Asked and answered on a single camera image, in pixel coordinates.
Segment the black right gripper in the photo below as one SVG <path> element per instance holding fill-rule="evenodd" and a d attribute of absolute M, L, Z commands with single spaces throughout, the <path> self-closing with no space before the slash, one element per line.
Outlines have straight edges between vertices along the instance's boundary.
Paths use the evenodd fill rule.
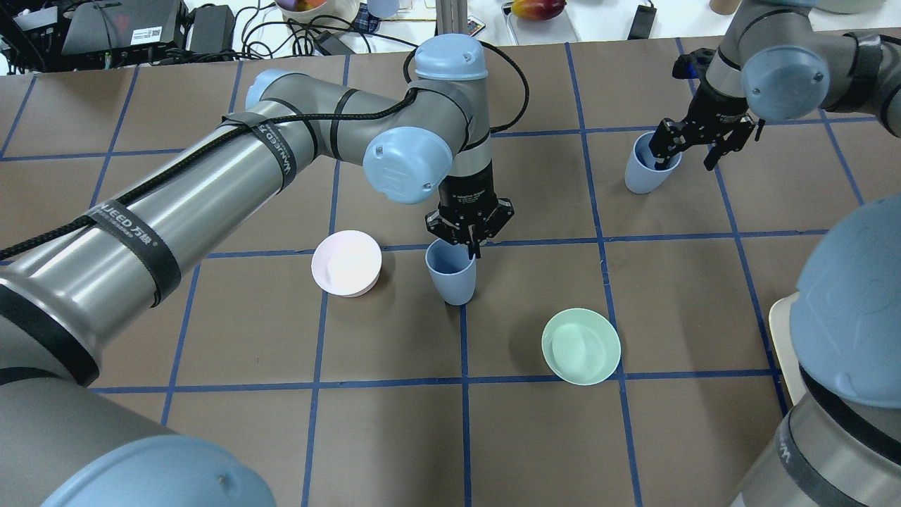
<path fill-rule="evenodd" d="M 708 146 L 704 160 L 707 171 L 713 171 L 721 158 L 743 150 L 747 141 L 760 140 L 763 119 L 749 114 L 743 97 L 730 97 L 703 84 L 696 90 L 682 120 L 665 118 L 650 140 L 653 162 L 651 169 L 672 170 L 679 164 L 680 153 L 694 146 Z"/>

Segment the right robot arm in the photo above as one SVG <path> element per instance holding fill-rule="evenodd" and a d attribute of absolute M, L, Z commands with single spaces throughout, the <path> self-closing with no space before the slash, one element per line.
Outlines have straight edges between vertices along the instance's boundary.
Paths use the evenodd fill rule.
<path fill-rule="evenodd" d="M 815 32 L 814 1 L 743 1 L 715 49 L 682 54 L 675 78 L 698 81 L 685 118 L 665 118 L 635 142 L 626 185 L 644 194 L 707 147 L 717 167 L 763 125 L 815 111 L 865 113 L 899 135 L 899 39 Z M 820 225 L 790 296 L 770 308 L 792 406 L 744 476 L 733 506 L 899 504 L 899 196 L 855 203 L 834 170 L 817 170 L 827 142 L 789 134 L 752 167 L 770 177 L 747 205 L 789 225 Z"/>

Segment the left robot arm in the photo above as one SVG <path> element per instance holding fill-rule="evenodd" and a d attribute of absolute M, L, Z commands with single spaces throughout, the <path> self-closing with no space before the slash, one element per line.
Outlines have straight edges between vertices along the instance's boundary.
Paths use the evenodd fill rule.
<path fill-rule="evenodd" d="M 496 196 L 486 42 L 461 33 L 408 55 L 405 96 L 271 68 L 244 110 L 139 185 L 2 251 L 4 506 L 274 506 L 267 482 L 214 443 L 91 391 L 103 351 L 316 158 L 363 167 L 470 258 L 514 215 Z"/>

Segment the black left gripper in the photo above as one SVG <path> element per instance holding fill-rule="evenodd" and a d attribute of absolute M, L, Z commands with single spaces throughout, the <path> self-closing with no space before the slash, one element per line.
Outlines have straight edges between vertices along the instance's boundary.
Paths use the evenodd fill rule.
<path fill-rule="evenodd" d="M 471 261 L 514 216 L 509 199 L 496 195 L 492 176 L 445 177 L 437 211 L 425 215 L 426 230 L 451 244 L 467 245 Z"/>

